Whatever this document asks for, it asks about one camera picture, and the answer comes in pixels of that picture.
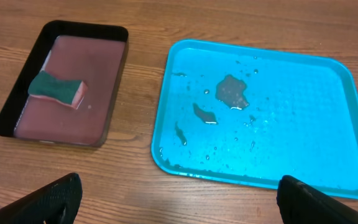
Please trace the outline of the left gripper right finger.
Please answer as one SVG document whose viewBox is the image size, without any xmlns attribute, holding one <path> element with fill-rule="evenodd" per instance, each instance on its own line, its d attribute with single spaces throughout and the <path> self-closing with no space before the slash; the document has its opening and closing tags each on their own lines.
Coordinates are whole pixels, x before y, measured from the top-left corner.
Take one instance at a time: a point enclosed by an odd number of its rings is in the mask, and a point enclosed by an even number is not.
<svg viewBox="0 0 358 224">
<path fill-rule="evenodd" d="M 277 205 L 284 224 L 358 224 L 358 211 L 290 175 L 279 181 Z"/>
</svg>

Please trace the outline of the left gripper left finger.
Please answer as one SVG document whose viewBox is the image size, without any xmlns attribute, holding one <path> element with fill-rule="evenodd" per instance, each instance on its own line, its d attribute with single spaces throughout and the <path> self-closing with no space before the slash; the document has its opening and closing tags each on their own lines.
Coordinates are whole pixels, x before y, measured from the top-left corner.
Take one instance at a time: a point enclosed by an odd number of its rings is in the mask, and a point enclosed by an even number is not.
<svg viewBox="0 0 358 224">
<path fill-rule="evenodd" d="M 80 176 L 69 173 L 0 208 L 0 223 L 72 224 L 82 195 Z"/>
</svg>

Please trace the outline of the green and pink sponge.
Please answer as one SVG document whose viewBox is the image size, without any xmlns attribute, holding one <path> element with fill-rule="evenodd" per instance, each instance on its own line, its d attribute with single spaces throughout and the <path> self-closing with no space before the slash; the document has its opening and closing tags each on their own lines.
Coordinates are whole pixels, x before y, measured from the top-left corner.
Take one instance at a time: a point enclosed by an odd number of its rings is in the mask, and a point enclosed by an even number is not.
<svg viewBox="0 0 358 224">
<path fill-rule="evenodd" d="M 61 80 L 41 70 L 27 92 L 34 98 L 56 101 L 77 110 L 87 90 L 88 86 L 83 80 Z"/>
</svg>

